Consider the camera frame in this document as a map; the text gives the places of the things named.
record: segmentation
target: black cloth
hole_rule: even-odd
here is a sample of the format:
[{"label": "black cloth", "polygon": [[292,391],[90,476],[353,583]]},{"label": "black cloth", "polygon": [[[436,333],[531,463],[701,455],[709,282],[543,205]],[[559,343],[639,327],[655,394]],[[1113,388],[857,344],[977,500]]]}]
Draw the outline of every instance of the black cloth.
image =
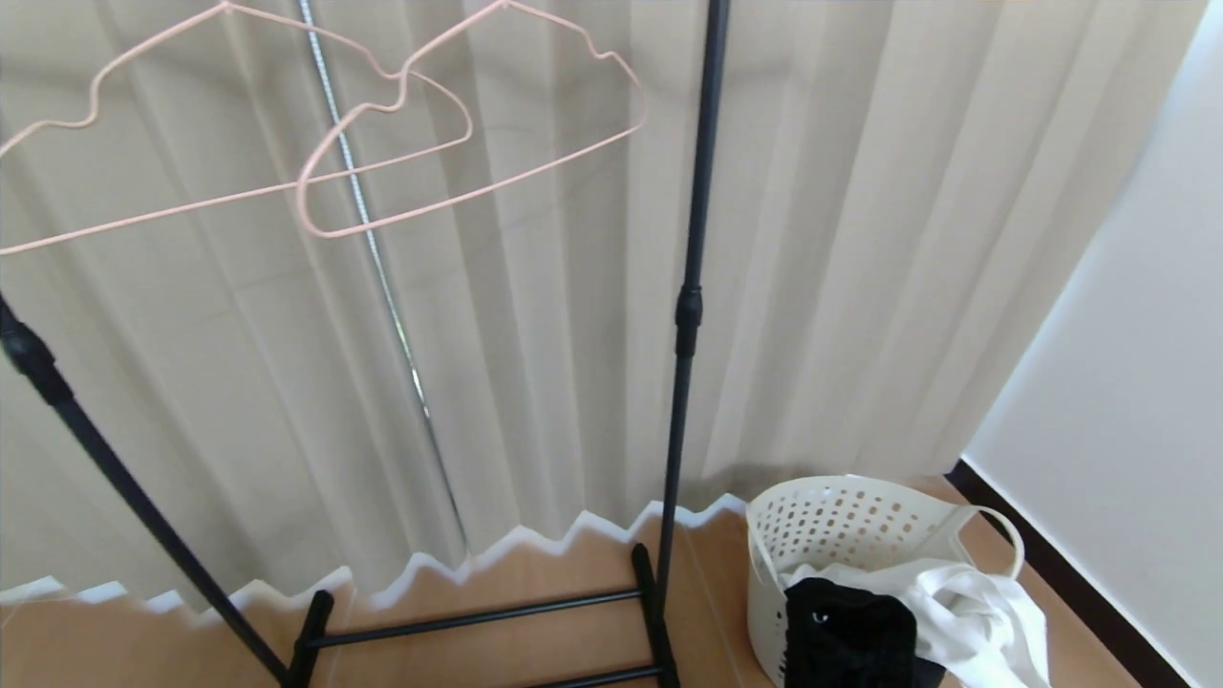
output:
[{"label": "black cloth", "polygon": [[914,655],[917,621],[890,595],[807,578],[785,591],[785,688],[934,688],[945,673]]}]

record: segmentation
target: rack base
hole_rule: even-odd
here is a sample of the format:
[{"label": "rack base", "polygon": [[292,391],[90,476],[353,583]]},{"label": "rack base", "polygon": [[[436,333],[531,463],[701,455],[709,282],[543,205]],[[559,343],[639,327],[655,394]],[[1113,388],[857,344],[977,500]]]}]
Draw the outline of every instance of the rack base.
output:
[{"label": "rack base", "polygon": [[517,618],[537,613],[547,613],[560,610],[571,610],[589,605],[602,605],[621,600],[637,599],[641,602],[642,617],[646,622],[646,635],[649,639],[649,649],[653,654],[653,662],[632,668],[596,673],[578,678],[567,678],[550,683],[541,683],[533,688],[593,688],[596,686],[610,686],[637,678],[658,678],[659,688],[679,688],[679,673],[675,670],[675,657],[671,655],[671,642],[667,634],[667,622],[659,618],[656,611],[658,607],[658,585],[654,580],[653,568],[649,563],[649,552],[641,543],[632,547],[632,572],[637,579],[636,588],[602,593],[597,595],[585,595],[581,598],[567,598],[550,602],[539,602],[520,607],[506,607],[475,615],[464,615],[446,618],[437,618],[384,628],[371,628],[366,631],[352,631],[327,634],[327,620],[335,605],[331,594],[325,590],[314,593],[309,610],[306,612],[306,621],[302,624],[301,634],[294,644],[294,659],[289,665],[289,673],[281,682],[281,688],[308,688],[311,677],[314,673],[314,664],[318,661],[318,653],[324,648],[339,645],[351,645],[353,643],[369,643],[372,640],[384,640],[386,638],[399,638],[402,635],[415,635],[417,633],[429,633],[445,628],[457,628],[460,626],[472,626],[476,623],[488,623],[506,618]]}]

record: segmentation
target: brown tile floor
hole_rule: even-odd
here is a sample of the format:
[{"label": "brown tile floor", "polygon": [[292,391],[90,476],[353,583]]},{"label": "brown tile floor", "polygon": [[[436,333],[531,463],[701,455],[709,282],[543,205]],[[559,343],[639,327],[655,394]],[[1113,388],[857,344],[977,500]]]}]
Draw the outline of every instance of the brown tile floor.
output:
[{"label": "brown tile floor", "polygon": [[[943,480],[917,485],[963,501]],[[657,541],[657,522],[640,534]],[[1000,569],[1010,546],[977,519],[965,545],[986,569]],[[747,560],[741,517],[723,512],[698,529],[678,533],[667,610],[685,686],[769,688],[756,664],[745,623]],[[1035,572],[1020,580],[1049,618],[1054,686],[1132,688],[1137,683]],[[416,579],[394,607],[382,611],[335,590],[331,631],[382,626],[572,594],[632,585],[629,546],[583,533],[560,558],[519,547],[462,587],[435,573]],[[272,681],[227,631],[192,623],[190,615],[152,615],[126,600],[103,605],[34,601],[2,610],[0,684],[5,688],[272,687]],[[252,623],[287,656],[302,610],[272,601],[247,610]],[[316,688],[505,687],[623,668],[649,661],[637,601],[615,602],[433,634],[324,650]],[[624,683],[645,688],[651,681]],[[954,687],[954,679],[948,679]]]}]

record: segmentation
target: dark brown baseboard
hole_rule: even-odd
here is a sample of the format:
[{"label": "dark brown baseboard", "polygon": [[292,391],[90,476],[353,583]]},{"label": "dark brown baseboard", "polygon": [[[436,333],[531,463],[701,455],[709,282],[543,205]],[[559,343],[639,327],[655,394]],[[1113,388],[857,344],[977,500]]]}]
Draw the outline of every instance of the dark brown baseboard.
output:
[{"label": "dark brown baseboard", "polygon": [[[1015,508],[1002,499],[972,467],[960,461],[947,480],[964,497],[977,506],[997,510],[1007,516],[1024,536],[1027,563],[1032,566],[1065,604],[1099,638],[1099,642],[1121,662],[1121,666],[1146,688],[1189,688],[1189,683],[1167,660],[1147,643],[1146,638],[1041,536]],[[1002,528],[989,521],[1005,538]]]}]

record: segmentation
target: pink wire hanger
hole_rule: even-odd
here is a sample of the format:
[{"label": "pink wire hanger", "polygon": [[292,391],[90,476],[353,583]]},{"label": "pink wire hanger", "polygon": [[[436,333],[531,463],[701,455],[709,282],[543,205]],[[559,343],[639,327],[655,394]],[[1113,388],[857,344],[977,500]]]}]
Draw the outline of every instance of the pink wire hanger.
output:
[{"label": "pink wire hanger", "polygon": [[[166,42],[169,39],[171,39],[175,35],[179,35],[180,33],[183,33],[187,29],[190,29],[190,28],[192,28],[192,27],[194,27],[197,24],[201,24],[201,23],[203,23],[203,22],[205,22],[205,21],[208,21],[208,20],[210,20],[210,18],[213,18],[213,17],[215,17],[215,16],[223,13],[223,12],[224,13],[240,12],[240,13],[243,13],[243,15],[249,15],[249,16],[256,17],[256,18],[267,20],[267,21],[275,22],[275,23],[279,23],[279,24],[284,24],[284,26],[298,28],[301,31],[314,32],[314,33],[318,33],[319,35],[323,35],[325,38],[330,38],[333,40],[338,40],[338,42],[340,42],[340,43],[342,43],[345,45],[349,45],[350,48],[356,49],[362,55],[364,55],[364,57],[369,62],[369,65],[383,78],[385,78],[388,81],[396,81],[396,79],[400,81],[401,88],[406,84],[406,76],[408,76],[408,75],[413,76],[413,77],[423,81],[424,83],[427,83],[427,84],[437,88],[443,94],[445,94],[448,98],[450,98],[456,105],[459,105],[459,109],[462,111],[464,119],[467,120],[467,131],[461,137],[455,138],[453,141],[448,141],[448,142],[442,143],[439,145],[434,145],[433,148],[429,148],[429,149],[426,149],[426,150],[418,150],[418,152],[415,152],[415,153],[408,153],[406,155],[400,155],[397,158],[391,158],[389,160],[382,160],[382,161],[378,161],[378,163],[372,163],[372,164],[368,164],[368,165],[362,165],[362,166],[352,169],[352,170],[344,170],[344,171],[338,171],[338,172],[329,172],[329,174],[319,175],[319,176],[311,177],[311,178],[298,177],[296,181],[290,181],[290,182],[285,182],[285,183],[276,183],[276,185],[272,185],[272,186],[265,186],[263,188],[252,188],[249,191],[242,191],[242,192],[238,192],[238,193],[230,193],[227,196],[218,196],[215,198],[209,198],[207,200],[197,200],[197,202],[193,202],[193,203],[186,203],[186,204],[177,205],[177,207],[174,207],[174,208],[166,208],[164,210],[155,210],[155,211],[152,211],[152,213],[144,213],[144,214],[139,214],[139,215],[133,215],[133,216],[125,218],[125,219],[121,219],[121,220],[108,221],[108,222],[98,224],[98,225],[94,225],[94,226],[87,226],[84,229],[78,229],[76,231],[68,231],[68,232],[65,232],[65,233],[57,233],[55,236],[48,236],[48,237],[38,238],[38,240],[34,240],[34,241],[27,241],[24,243],[17,243],[15,246],[0,247],[0,255],[11,255],[13,253],[20,253],[22,251],[31,251],[33,248],[42,248],[43,246],[50,246],[53,243],[60,243],[62,241],[71,241],[72,238],[77,238],[77,237],[86,236],[86,235],[89,235],[89,233],[98,233],[98,232],[102,232],[102,231],[109,231],[111,229],[119,229],[119,227],[122,227],[122,226],[130,226],[130,225],[143,222],[143,221],[149,221],[149,220],[154,220],[154,219],[166,218],[166,216],[171,216],[171,215],[175,215],[175,214],[179,214],[179,213],[185,213],[185,211],[188,211],[188,210],[198,210],[201,208],[208,208],[208,207],[213,207],[213,205],[220,205],[223,203],[230,203],[232,200],[240,200],[240,199],[243,199],[243,198],[253,198],[256,196],[263,196],[265,193],[274,193],[276,191],[285,191],[285,189],[289,189],[289,188],[301,187],[301,186],[305,186],[305,185],[308,185],[308,183],[317,183],[317,182],[320,182],[320,181],[328,181],[328,180],[333,180],[333,178],[340,178],[340,177],[345,177],[345,176],[351,176],[351,175],[360,174],[360,172],[363,172],[363,171],[374,170],[374,169],[378,169],[378,167],[384,167],[384,166],[388,166],[388,165],[394,165],[394,164],[397,164],[397,163],[402,163],[402,161],[410,160],[412,158],[417,158],[419,155],[424,155],[424,154],[428,154],[428,153],[434,153],[437,150],[442,150],[444,148],[449,148],[451,145],[457,145],[457,144],[467,141],[468,138],[471,138],[472,131],[473,131],[475,126],[472,123],[471,111],[467,109],[467,105],[465,105],[464,101],[460,100],[459,97],[455,95],[450,89],[448,89],[446,87],[442,86],[440,83],[433,81],[432,78],[429,78],[429,77],[427,77],[427,76],[424,76],[422,73],[417,73],[417,72],[406,72],[405,73],[405,70],[400,70],[399,72],[394,72],[394,73],[393,72],[388,72],[388,71],[385,71],[385,70],[382,68],[382,66],[378,64],[377,57],[374,57],[373,53],[371,53],[368,48],[366,48],[364,45],[362,45],[362,44],[360,44],[360,43],[350,39],[350,38],[345,38],[344,35],[340,35],[338,33],[334,33],[334,32],[330,32],[330,31],[327,31],[327,29],[322,29],[322,28],[318,28],[318,27],[313,27],[313,26],[307,24],[307,23],[302,23],[302,22],[298,22],[298,21],[295,21],[295,20],[290,20],[290,18],[283,17],[280,15],[273,15],[270,12],[264,12],[264,11],[260,11],[260,10],[254,10],[252,7],[245,7],[242,5],[236,5],[236,4],[231,2],[230,0],[221,0],[216,6],[214,6],[214,7],[209,9],[209,10],[205,10],[205,11],[198,13],[198,15],[194,15],[194,16],[187,18],[187,20],[183,20],[182,22],[179,22],[177,24],[174,24],[172,27],[170,27],[170,28],[168,28],[168,29],[165,29],[165,31],[163,31],[163,32],[153,35],[152,38],[148,38],[148,39],[143,40],[142,43],[139,43],[135,48],[127,50],[126,53],[121,54],[120,56],[115,57],[114,60],[111,60],[110,62],[108,62],[105,66],[103,66],[102,70],[99,70],[98,73],[93,77],[93,79],[89,82],[89,114],[84,119],[81,119],[81,120],[77,120],[77,121],[60,121],[60,120],[42,120],[42,121],[37,121],[37,122],[34,122],[34,123],[32,123],[32,125],[22,128],[20,132],[17,132],[16,134],[13,134],[9,141],[5,141],[4,144],[0,144],[0,158],[4,158],[5,154],[7,154],[10,150],[12,150],[18,143],[21,143],[22,141],[29,138],[31,136],[33,136],[34,133],[37,133],[37,132],[39,132],[39,131],[42,131],[44,128],[73,128],[73,130],[76,130],[76,128],[86,128],[86,127],[93,125],[98,120],[99,101],[100,101],[99,90],[102,88],[102,82],[108,76],[110,76],[111,72],[114,72],[119,67],[124,66],[125,64],[130,62],[131,60],[133,60],[135,57],[139,56],[141,54],[147,53],[148,50],[153,49],[154,46],[157,46],[157,45],[159,45],[159,44],[161,44],[161,43],[164,43],[164,42]],[[317,163],[318,163],[318,160],[314,160],[314,165],[317,165]]]},{"label": "pink wire hanger", "polygon": [[[637,122],[634,123],[632,126],[630,126],[629,128],[619,132],[619,133],[609,136],[609,137],[607,137],[607,138],[604,138],[604,139],[602,139],[602,141],[599,141],[597,143],[593,143],[591,145],[587,145],[587,147],[585,147],[585,148],[582,148],[580,150],[575,150],[575,152],[569,153],[569,154],[561,156],[561,158],[558,158],[558,159],[555,159],[555,160],[553,160],[550,163],[547,163],[547,164],[539,165],[539,166],[537,166],[534,169],[530,169],[527,171],[516,174],[516,175],[514,175],[514,176],[511,176],[509,178],[504,178],[501,181],[498,181],[498,182],[494,182],[494,183],[489,183],[488,186],[483,186],[483,187],[477,188],[475,191],[468,191],[466,193],[460,193],[459,196],[454,196],[451,198],[446,198],[445,200],[439,200],[437,203],[432,203],[432,204],[428,204],[428,205],[422,205],[422,207],[412,209],[412,210],[407,210],[407,211],[404,211],[404,213],[399,213],[399,214],[390,215],[390,216],[382,218],[382,219],[373,220],[373,221],[367,221],[367,222],[352,225],[352,226],[344,227],[344,229],[338,229],[338,230],[333,230],[333,231],[324,231],[324,230],[319,229],[318,225],[314,224],[314,220],[313,220],[313,218],[311,218],[311,214],[309,214],[309,207],[308,207],[307,198],[306,198],[307,185],[312,183],[316,178],[318,178],[318,177],[311,177],[309,175],[311,175],[311,172],[314,171],[314,167],[318,166],[319,160],[323,159],[323,155],[327,153],[327,150],[340,137],[340,133],[342,133],[344,130],[347,128],[349,125],[351,125],[366,110],[377,110],[379,112],[388,112],[388,114],[389,112],[399,111],[407,103],[407,75],[408,73],[413,73],[413,72],[411,72],[411,68],[412,68],[412,65],[416,64],[417,60],[419,60],[424,55],[432,53],[434,49],[437,49],[439,45],[442,45],[446,40],[450,40],[455,35],[459,35],[460,33],[467,31],[468,28],[471,28],[476,23],[478,23],[478,22],[483,21],[484,18],[489,17],[493,12],[495,12],[498,10],[506,10],[506,9],[519,10],[520,12],[523,12],[523,13],[527,13],[527,15],[532,15],[532,16],[547,20],[549,22],[559,24],[559,26],[561,26],[564,28],[567,28],[570,31],[577,32],[586,40],[586,48],[587,48],[587,50],[589,50],[591,55],[594,59],[597,59],[597,60],[607,60],[607,59],[610,57],[612,60],[615,60],[616,64],[619,64],[620,67],[624,68],[625,75],[629,76],[629,79],[632,82],[632,86],[634,86],[634,88],[637,92],[637,99],[641,101],[641,117],[637,120]],[[352,108],[351,110],[349,110],[340,119],[340,121],[338,121],[335,123],[335,126],[333,126],[331,130],[329,132],[327,132],[327,136],[323,137],[323,141],[318,144],[318,148],[316,148],[314,152],[311,153],[309,158],[307,158],[306,164],[302,166],[301,174],[297,175],[297,182],[295,183],[295,186],[296,186],[296,188],[295,188],[295,197],[296,197],[296,204],[297,204],[297,215],[301,219],[302,226],[307,231],[309,231],[311,233],[313,233],[316,236],[322,236],[324,238],[338,238],[340,236],[347,236],[350,233],[357,233],[357,232],[361,232],[361,231],[368,231],[371,229],[377,229],[379,226],[384,226],[384,225],[388,225],[388,224],[391,224],[391,222],[396,222],[396,221],[400,221],[400,220],[406,220],[406,219],[410,219],[410,218],[423,215],[424,213],[432,213],[433,210],[440,210],[443,208],[449,208],[449,207],[455,205],[457,203],[461,203],[464,200],[468,200],[471,198],[476,198],[477,196],[483,196],[486,193],[490,193],[490,192],[493,192],[493,191],[495,191],[498,188],[509,186],[509,185],[515,183],[517,181],[522,181],[523,178],[527,178],[530,176],[537,175],[537,174],[539,174],[542,171],[550,170],[552,167],[555,167],[555,166],[561,165],[564,163],[567,163],[570,160],[577,159],[577,158],[587,154],[587,153],[591,153],[593,150],[603,148],[604,145],[609,145],[609,144],[612,144],[612,143],[614,143],[614,142],[616,142],[616,141],[619,141],[621,138],[625,138],[626,136],[634,133],[635,131],[637,131],[638,128],[641,128],[642,126],[645,126],[646,117],[649,114],[649,108],[648,108],[648,104],[646,101],[646,89],[641,86],[641,81],[637,78],[636,72],[632,71],[632,67],[630,67],[629,64],[625,62],[624,59],[618,53],[615,53],[613,50],[608,50],[605,53],[599,53],[598,49],[596,49],[596,46],[594,46],[594,39],[591,38],[589,32],[587,32],[585,28],[575,24],[574,22],[570,22],[567,20],[558,17],[555,15],[544,12],[542,10],[536,10],[534,7],[530,7],[527,5],[517,2],[516,0],[495,0],[493,4],[488,5],[483,10],[479,10],[478,12],[476,12],[476,13],[471,15],[470,17],[467,17],[466,20],[464,20],[464,21],[456,23],[455,26],[450,27],[449,29],[446,29],[445,32],[443,32],[437,38],[429,40],[428,43],[426,43],[424,45],[422,45],[416,53],[412,53],[412,55],[408,56],[407,61],[404,62],[404,66],[400,67],[400,71],[397,73],[397,78],[399,78],[399,98],[396,98],[394,103],[391,103],[390,105],[379,105],[377,103],[368,103],[367,101],[367,103],[361,103],[360,105],[357,105],[357,106]],[[467,117],[467,134],[462,137],[462,141],[466,141],[470,137],[471,137],[471,117],[468,116]],[[446,144],[443,144],[443,145],[438,145],[438,147],[430,148],[428,150],[422,150],[418,154],[423,155],[424,153],[437,152],[437,150],[440,150],[442,148],[446,148],[446,147],[449,147],[451,144],[453,143],[446,143]],[[405,156],[405,158],[397,158],[396,160],[389,160],[389,161],[386,161],[384,164],[393,164],[395,161],[404,161],[406,159],[407,159],[407,156]]]}]

